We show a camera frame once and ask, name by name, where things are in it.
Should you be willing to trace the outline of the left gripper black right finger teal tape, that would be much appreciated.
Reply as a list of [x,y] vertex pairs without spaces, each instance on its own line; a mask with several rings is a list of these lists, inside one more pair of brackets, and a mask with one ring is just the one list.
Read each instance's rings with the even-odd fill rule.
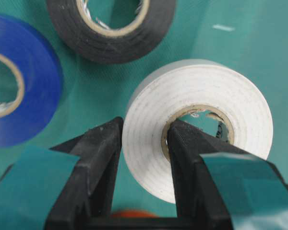
[[273,163],[180,120],[167,142],[179,217],[198,230],[288,230],[288,184]]

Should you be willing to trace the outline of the left gripper black left finger teal tape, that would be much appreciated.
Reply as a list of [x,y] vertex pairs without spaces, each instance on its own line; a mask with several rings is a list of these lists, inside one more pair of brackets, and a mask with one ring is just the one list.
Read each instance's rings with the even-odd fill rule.
[[27,147],[0,178],[0,230],[82,230],[110,215],[123,119],[50,149]]

